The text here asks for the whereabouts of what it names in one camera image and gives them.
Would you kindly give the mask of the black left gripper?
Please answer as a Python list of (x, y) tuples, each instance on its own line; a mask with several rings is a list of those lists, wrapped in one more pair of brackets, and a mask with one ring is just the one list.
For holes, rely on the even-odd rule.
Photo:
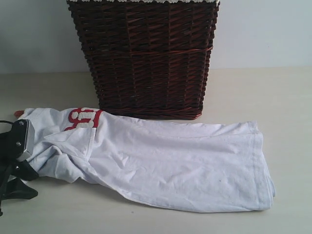
[[(32, 181), (39, 178), (27, 161), (17, 163), (20, 155), (20, 142), (10, 132), (0, 134), (0, 203), (3, 200), (25, 199), (30, 200), (38, 196), (37, 190), (27, 186), (22, 180)], [(14, 171), (15, 178), (9, 177)]]

